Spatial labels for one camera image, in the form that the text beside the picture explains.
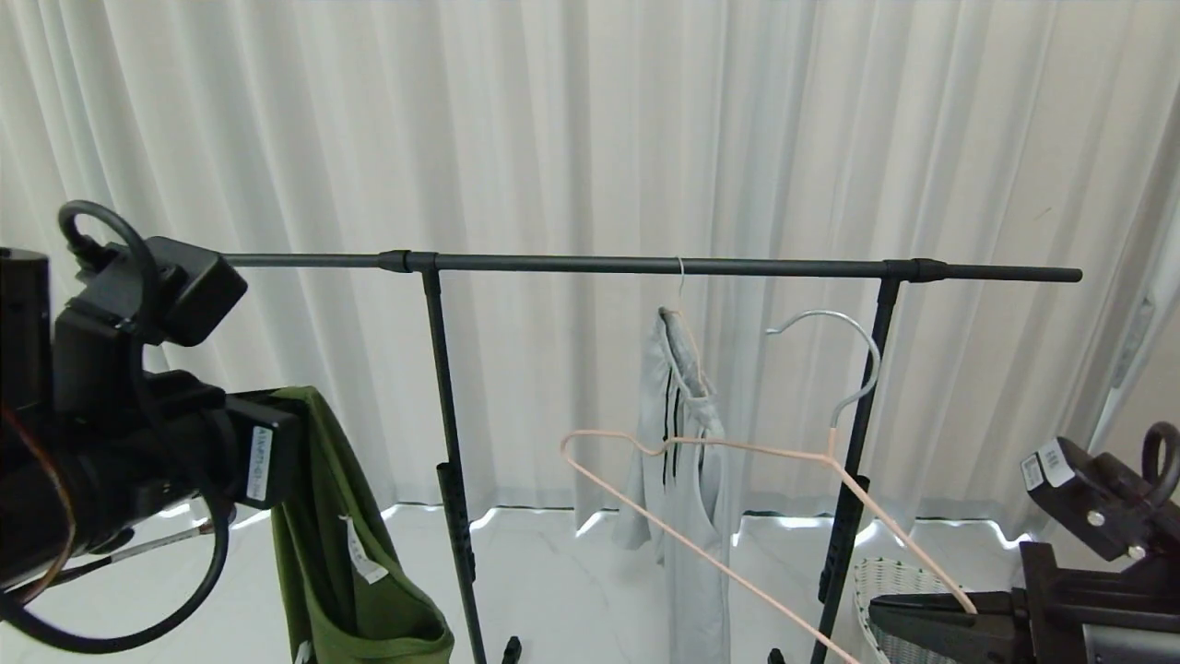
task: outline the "marble tile floor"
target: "marble tile floor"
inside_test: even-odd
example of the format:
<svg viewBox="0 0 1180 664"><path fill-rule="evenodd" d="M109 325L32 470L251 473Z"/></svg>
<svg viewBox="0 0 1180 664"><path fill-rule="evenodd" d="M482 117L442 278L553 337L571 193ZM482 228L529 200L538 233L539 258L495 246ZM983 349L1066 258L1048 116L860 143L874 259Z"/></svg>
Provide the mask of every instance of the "marble tile floor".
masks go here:
<svg viewBox="0 0 1180 664"><path fill-rule="evenodd" d="M452 662L472 662L441 509L396 506L385 514L407 574L434 598L455 632ZM185 528L191 518L183 509L153 518L137 540ZM575 532L571 512L497 509L473 524L476 592L490 662L499 663L512 635L524 644L525 664L667 662L663 573L649 546L637 552L614 546L614 520L612 513L601 513ZM772 597L818 623L817 583L830 527L824 519L747 517L730 563ZM212 597L159 642L93 659L44 647L2 625L0 662L290 662L269 521L264 514L240 520L232 535L230 560ZM924 521L914 538L972 590L1007 589L1018 563L1016 544L1005 543L988 522ZM51 590L32 607L63 627L92 636L142 629L188 597L204 573L210 550L208 538L181 543ZM853 561L878 555L913 563L884 527L873 524L861 531ZM809 637L736 584L730 587L730 616L734 664L762 664L775 646L788 662L809 659ZM851 579L835 639L854 656L870 655L854 620Z"/></svg>

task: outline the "woven laundry basket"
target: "woven laundry basket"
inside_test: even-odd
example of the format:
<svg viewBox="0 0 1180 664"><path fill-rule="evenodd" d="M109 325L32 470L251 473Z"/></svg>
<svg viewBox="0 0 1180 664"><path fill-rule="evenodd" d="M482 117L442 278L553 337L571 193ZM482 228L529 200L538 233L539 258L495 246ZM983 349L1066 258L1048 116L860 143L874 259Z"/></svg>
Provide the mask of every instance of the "woven laundry basket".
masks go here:
<svg viewBox="0 0 1180 664"><path fill-rule="evenodd" d="M880 664L956 664L953 659L883 632L868 619L868 603L883 594L944 593L938 577L886 558L865 559L853 570L857 618Z"/></svg>

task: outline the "green garment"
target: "green garment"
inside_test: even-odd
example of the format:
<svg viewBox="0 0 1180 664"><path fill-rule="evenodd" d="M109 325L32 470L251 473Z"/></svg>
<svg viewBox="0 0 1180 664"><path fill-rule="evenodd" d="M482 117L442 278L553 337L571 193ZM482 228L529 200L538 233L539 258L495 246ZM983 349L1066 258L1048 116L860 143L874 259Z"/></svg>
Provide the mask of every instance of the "green garment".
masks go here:
<svg viewBox="0 0 1180 664"><path fill-rule="evenodd" d="M328 403L315 388L286 388L271 396L302 401L309 415L290 498L270 518L291 656L310 642L310 662L317 664L447 662L454 636L434 603L402 573L365 473ZM375 564L369 578L381 576L375 583L354 566L341 517L355 525L355 538Z"/></svg>

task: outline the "brown wire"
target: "brown wire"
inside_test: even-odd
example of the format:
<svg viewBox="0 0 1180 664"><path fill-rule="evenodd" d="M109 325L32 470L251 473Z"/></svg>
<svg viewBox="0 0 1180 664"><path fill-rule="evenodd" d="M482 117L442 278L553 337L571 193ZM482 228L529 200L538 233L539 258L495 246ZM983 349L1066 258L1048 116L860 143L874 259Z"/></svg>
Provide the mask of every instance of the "brown wire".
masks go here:
<svg viewBox="0 0 1180 664"><path fill-rule="evenodd" d="M4 412L4 420L12 427L13 432L17 433L17 438L20 442L25 445L28 453L37 459L38 464L41 465L41 471L53 484L53 488L58 493L58 499L61 501L61 508L65 511L66 515L66 543L61 547L61 552L58 558L53 561L53 565L45 571L45 574L38 579L37 584L28 589L28 592L20 598L21 604L28 604L37 599L39 594L45 592L45 589L53 584L53 579L65 568L66 563L70 560L70 555L73 553L74 538L78 535L78 522L74 519L73 501L70 499L70 492L66 491L65 482L61 481L61 474L58 472L57 465L53 464L53 459L45 452L39 442L25 429L25 426L20 423L17 419L17 414L13 413L8 405L0 403L0 410Z"/></svg>

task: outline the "clothes rack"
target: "clothes rack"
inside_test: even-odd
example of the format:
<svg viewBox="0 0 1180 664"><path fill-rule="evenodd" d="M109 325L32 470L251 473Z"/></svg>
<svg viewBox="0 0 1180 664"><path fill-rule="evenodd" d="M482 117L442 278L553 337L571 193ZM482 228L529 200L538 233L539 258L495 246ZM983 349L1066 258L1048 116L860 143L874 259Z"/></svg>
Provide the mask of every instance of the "clothes rack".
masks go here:
<svg viewBox="0 0 1180 664"><path fill-rule="evenodd" d="M885 353L889 328L893 318L902 283L926 283L942 280L1076 282L1082 270L1058 267L953 264L932 258L830 261L830 259L771 259L771 258L680 258L641 256L575 256L575 255L494 255L441 254L396 249L378 254L225 254L235 267L324 267L375 268L396 272L420 272L426 291L434 370L438 380L439 402L442 410L442 432L447 461L438 466L442 511L446 514L451 553L454 558L464 617L476 664L487 664L484 638L476 605L476 558L471 548L471 528L464 489L463 464L459 453L458 420L451 386L451 364L446 348L442 315L442 288L439 272L455 271L566 271L594 274L697 274L728 276L819 276L830 278L877 278L877 313L873 317L872 338ZM871 357L865 362L861 386L870 379ZM857 405L844 468L867 489L868 479L858 475L864 453L865 436L872 415L874 392ZM827 559L820 574L819 600L824 603L819 631L832 636L835 617L848 576L848 564L856 541L857 524L863 506L846 487L837 500L835 517L828 539ZM812 664L822 664L827 649L819 642L812 650ZM504 664L520 658L520 642L511 637L504 653Z"/></svg>

